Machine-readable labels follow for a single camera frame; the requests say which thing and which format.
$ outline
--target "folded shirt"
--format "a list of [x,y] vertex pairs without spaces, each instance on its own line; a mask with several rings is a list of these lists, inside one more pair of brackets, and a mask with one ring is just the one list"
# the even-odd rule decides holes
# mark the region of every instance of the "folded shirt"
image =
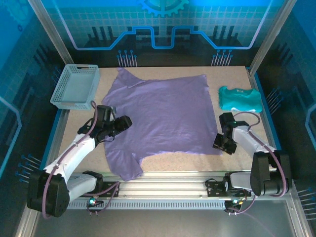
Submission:
[[261,94],[255,89],[244,90],[227,86],[219,89],[219,106],[222,110],[261,112]]

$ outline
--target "light blue basket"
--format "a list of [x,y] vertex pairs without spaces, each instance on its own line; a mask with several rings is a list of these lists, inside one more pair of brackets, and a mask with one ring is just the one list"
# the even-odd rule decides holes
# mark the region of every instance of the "light blue basket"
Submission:
[[100,80],[97,65],[67,64],[50,102],[64,110],[90,110]]

